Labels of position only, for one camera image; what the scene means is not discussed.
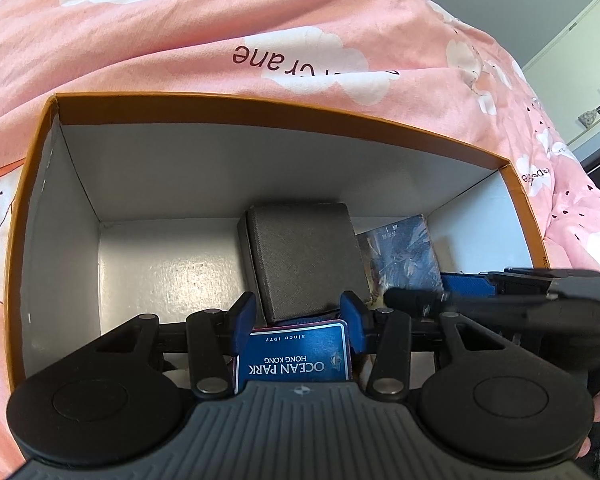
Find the open box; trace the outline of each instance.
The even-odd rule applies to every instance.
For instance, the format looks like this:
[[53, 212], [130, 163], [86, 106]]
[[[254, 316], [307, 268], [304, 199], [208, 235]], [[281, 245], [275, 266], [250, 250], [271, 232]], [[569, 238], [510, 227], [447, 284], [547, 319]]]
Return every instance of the open box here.
[[141, 312], [175, 322], [244, 291], [254, 203], [344, 202], [356, 232], [427, 217], [444, 272], [545, 267], [509, 161], [403, 124], [211, 94], [59, 94], [14, 201], [11, 386]]

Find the pink blanket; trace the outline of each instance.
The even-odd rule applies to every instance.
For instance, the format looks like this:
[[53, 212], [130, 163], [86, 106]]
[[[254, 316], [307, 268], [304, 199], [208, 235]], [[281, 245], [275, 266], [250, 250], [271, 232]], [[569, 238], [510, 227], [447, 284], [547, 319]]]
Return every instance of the pink blanket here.
[[3, 266], [22, 159], [58, 91], [275, 97], [412, 124], [510, 158], [555, 267], [600, 269], [600, 191], [516, 61], [429, 0], [0, 1], [0, 478]]

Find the ocean park hong kong card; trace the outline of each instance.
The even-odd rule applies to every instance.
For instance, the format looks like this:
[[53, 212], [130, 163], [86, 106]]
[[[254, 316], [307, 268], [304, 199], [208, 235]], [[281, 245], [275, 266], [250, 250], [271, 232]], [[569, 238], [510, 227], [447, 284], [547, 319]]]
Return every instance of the ocean park hong kong card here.
[[235, 359], [235, 392], [251, 380], [346, 381], [350, 368], [349, 336], [342, 320], [255, 330]]

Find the box rim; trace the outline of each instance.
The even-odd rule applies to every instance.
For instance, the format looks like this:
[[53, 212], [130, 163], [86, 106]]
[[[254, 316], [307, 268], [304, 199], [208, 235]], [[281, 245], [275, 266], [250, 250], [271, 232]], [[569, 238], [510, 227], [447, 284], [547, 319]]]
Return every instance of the box rim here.
[[5, 269], [4, 337], [11, 391], [24, 378], [20, 287], [29, 199], [52, 122], [77, 124], [208, 123], [292, 129], [382, 142], [499, 170], [516, 210], [531, 261], [549, 261], [528, 196], [510, 160], [467, 142], [408, 124], [295, 102], [194, 92], [72, 92], [51, 96], [42, 108], [13, 200]]

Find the silver screw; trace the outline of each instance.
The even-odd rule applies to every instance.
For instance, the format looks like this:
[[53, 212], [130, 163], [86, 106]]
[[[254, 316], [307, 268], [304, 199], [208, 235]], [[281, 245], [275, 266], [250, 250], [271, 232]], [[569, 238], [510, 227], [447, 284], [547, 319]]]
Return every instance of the silver screw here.
[[204, 394], [221, 394], [229, 384], [220, 377], [206, 377], [196, 383], [196, 387]]
[[391, 377], [383, 377], [374, 381], [374, 390], [379, 394], [399, 394], [403, 389], [404, 384], [402, 384], [402, 381]]

